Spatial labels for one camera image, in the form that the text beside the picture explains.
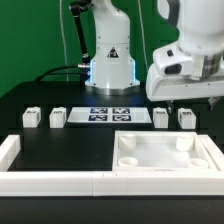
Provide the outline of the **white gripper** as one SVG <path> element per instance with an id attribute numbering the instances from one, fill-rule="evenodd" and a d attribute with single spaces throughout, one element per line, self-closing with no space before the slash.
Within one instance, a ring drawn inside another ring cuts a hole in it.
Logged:
<path id="1" fill-rule="evenodd" d="M 174 110 L 173 101 L 209 98 L 212 110 L 217 97 L 224 96 L 223 54 L 190 55 L 177 44 L 169 44 L 153 52 L 146 94 L 150 101 L 169 101 L 168 110 Z"/>

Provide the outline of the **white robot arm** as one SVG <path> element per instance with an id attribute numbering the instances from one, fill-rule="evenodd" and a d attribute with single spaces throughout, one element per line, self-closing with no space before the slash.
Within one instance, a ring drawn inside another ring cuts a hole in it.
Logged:
<path id="1" fill-rule="evenodd" d="M 153 52 L 146 94 L 151 101 L 224 96 L 224 0 L 157 0 L 178 39 Z M 92 0 L 96 54 L 88 89 L 123 95 L 139 85 L 129 53 L 130 20 L 111 0 Z"/>

